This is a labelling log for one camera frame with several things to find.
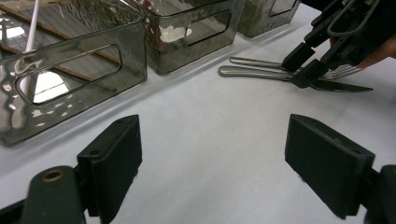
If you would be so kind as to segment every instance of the black mechanical part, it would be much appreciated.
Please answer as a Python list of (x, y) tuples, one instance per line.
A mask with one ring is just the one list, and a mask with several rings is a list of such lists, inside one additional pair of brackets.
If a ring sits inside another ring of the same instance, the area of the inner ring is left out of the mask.
[(301, 2), (303, 4), (306, 4), (309, 7), (315, 8), (317, 10), (323, 10), (323, 8), (325, 8), (327, 5), (330, 4), (332, 0), (302, 0)]
[(110, 223), (142, 162), (139, 117), (114, 121), (78, 154), (78, 166), (36, 175), (27, 198), (0, 210), (0, 223), (85, 223), (84, 211)]
[(285, 160), (302, 180), (345, 219), (367, 208), (364, 223), (396, 224), (396, 165), (380, 174), (375, 154), (316, 119), (291, 115)]
[[(295, 72), (312, 56), (307, 54), (307, 48), (315, 48), (329, 38), (336, 43), (320, 59), (321, 67), (334, 70), (343, 64), (356, 66), (396, 34), (396, 26), (388, 26), (396, 23), (396, 0), (343, 2), (332, 1), (312, 21), (313, 30), (305, 37), (305, 43), (283, 61), (285, 69)], [(306, 88), (320, 77), (313, 67), (297, 73), (292, 83)]]

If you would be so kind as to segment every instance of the utensil handle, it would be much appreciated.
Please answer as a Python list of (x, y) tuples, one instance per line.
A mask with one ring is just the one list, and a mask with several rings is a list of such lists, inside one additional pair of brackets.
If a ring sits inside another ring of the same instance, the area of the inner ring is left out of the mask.
[(35, 9), (33, 10), (32, 22), (30, 23), (29, 36), (27, 37), (26, 52), (34, 47), (35, 43), (35, 28), (37, 26), (37, 17), (40, 0), (35, 0)]
[(242, 64), (242, 65), (267, 67), (267, 68), (276, 68), (276, 69), (280, 69), (280, 70), (285, 70), (282, 67), (281, 63), (265, 62), (265, 61), (254, 60), (254, 59), (230, 57), (230, 62), (231, 63), (236, 63), (236, 64)]
[(263, 77), (283, 81), (290, 81), (293, 77), (292, 74), (238, 66), (222, 66), (219, 68), (219, 74), (222, 77)]

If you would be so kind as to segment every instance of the screw hole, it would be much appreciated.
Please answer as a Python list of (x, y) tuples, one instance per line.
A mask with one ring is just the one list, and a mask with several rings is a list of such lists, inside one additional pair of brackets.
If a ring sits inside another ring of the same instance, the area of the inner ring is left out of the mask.
[(92, 156), (97, 156), (99, 154), (100, 154), (99, 150), (94, 150), (94, 151), (90, 152), (90, 155), (92, 155)]
[(51, 170), (43, 175), (42, 180), (44, 182), (53, 182), (59, 180), (64, 176), (64, 172), (62, 170)]
[(361, 152), (358, 151), (357, 149), (352, 149), (352, 151), (354, 151), (354, 152), (357, 153), (357, 154), (361, 154)]

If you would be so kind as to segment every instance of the white countertop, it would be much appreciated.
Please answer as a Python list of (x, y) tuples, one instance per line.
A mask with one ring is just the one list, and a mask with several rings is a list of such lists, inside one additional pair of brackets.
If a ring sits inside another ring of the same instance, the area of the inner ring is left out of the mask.
[(374, 88), (353, 94), (217, 72), (230, 56), (281, 62), (317, 15), (300, 6), (291, 24), (269, 34), (238, 34), (230, 47), (167, 76), (148, 69), (145, 83), (27, 142), (0, 147), (0, 207), (25, 198), (37, 173), (77, 165), (77, 154), (112, 121), (138, 114), (143, 163), (113, 223), (361, 224), (363, 207), (339, 219), (286, 164), (289, 116), (318, 119), (371, 150), (377, 171), (395, 164), (396, 61), (341, 79)]

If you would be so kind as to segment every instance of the gray transparent container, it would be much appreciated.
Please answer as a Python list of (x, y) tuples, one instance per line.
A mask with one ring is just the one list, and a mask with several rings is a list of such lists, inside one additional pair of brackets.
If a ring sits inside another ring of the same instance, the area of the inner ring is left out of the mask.
[(144, 16), (118, 0), (0, 5), (0, 144), (9, 146), (147, 79)]
[(231, 45), (245, 0), (125, 0), (147, 16), (148, 65), (168, 74)]
[(291, 22), (300, 0), (246, 0), (238, 32), (248, 37), (261, 35)]

